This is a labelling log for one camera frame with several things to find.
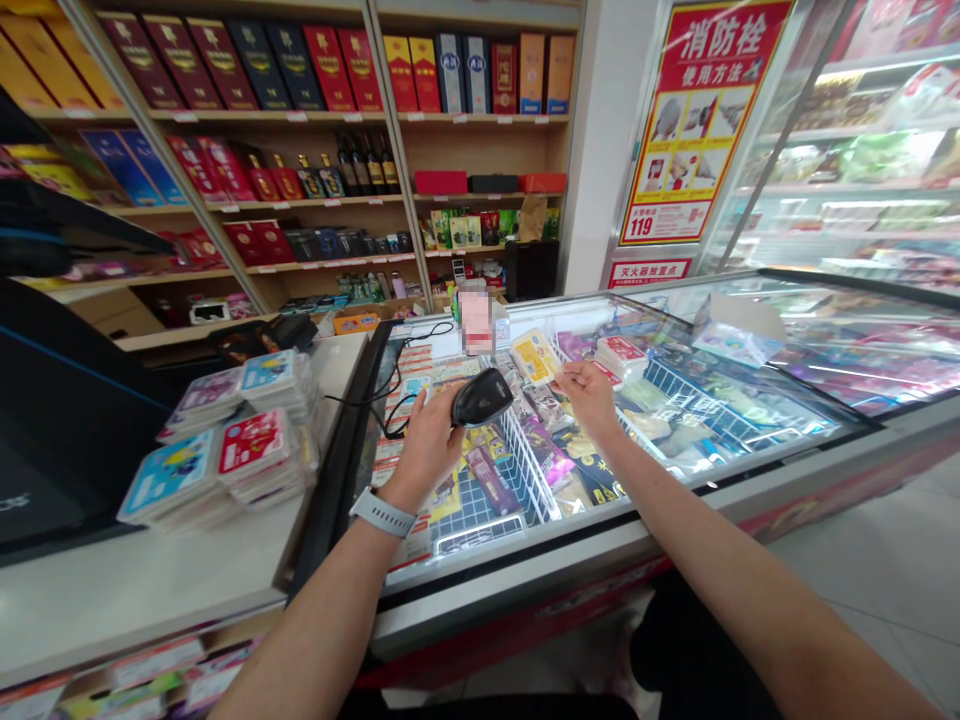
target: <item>white countertop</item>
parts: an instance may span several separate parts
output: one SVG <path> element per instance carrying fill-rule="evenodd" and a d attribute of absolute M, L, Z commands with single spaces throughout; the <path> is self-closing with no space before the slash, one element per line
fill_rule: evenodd
<path fill-rule="evenodd" d="M 311 348 L 327 394 L 343 395 L 366 341 Z M 321 459 L 339 411 L 324 402 Z M 191 537 L 145 530 L 0 569 L 0 689 L 283 600 L 277 575 L 305 510 L 301 496 Z"/>

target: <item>tile floor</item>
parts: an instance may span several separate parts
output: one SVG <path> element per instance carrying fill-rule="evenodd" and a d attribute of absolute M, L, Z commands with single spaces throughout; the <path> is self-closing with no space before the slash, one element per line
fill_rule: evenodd
<path fill-rule="evenodd" d="M 960 455 L 770 547 L 949 720 L 960 720 Z M 602 691 L 621 620 L 600 618 L 455 683 L 437 699 Z M 391 706 L 424 700 L 416 692 L 385 694 Z"/>

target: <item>red sign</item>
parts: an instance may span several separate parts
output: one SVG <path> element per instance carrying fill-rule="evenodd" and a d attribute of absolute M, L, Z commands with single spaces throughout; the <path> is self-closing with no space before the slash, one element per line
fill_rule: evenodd
<path fill-rule="evenodd" d="M 615 262 L 610 270 L 609 289 L 648 285 L 652 282 L 679 280 L 690 270 L 690 259 L 633 260 Z"/>
<path fill-rule="evenodd" d="M 673 8 L 621 246 L 700 240 L 792 6 Z"/>

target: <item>barcode scanner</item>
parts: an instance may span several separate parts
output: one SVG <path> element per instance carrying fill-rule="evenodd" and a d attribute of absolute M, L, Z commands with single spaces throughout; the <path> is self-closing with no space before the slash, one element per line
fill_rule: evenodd
<path fill-rule="evenodd" d="M 506 378 L 496 368 L 487 368 L 457 392 L 451 420 L 454 427 L 489 425 L 512 403 L 513 393 Z"/>

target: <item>white watch strap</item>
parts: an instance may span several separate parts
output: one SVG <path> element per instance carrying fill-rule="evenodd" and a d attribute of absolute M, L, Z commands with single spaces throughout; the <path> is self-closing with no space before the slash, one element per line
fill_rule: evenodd
<path fill-rule="evenodd" d="M 378 498 L 367 485 L 350 509 L 351 516 L 361 517 L 386 533 L 404 538 L 416 522 L 417 516 L 397 510 Z"/>

